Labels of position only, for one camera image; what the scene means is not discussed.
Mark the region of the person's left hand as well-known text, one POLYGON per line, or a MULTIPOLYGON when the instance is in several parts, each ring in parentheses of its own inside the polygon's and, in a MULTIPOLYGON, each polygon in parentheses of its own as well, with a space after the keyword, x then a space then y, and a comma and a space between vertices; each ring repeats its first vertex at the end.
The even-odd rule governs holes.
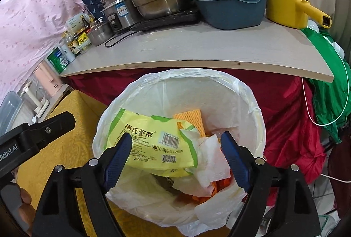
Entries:
POLYGON ((20 196, 22 200, 22 205, 20 206, 18 211, 22 221, 29 226, 26 233, 28 234, 28 236, 32 236, 32 227, 36 210, 32 206, 32 197, 24 188, 20 188, 20 196))

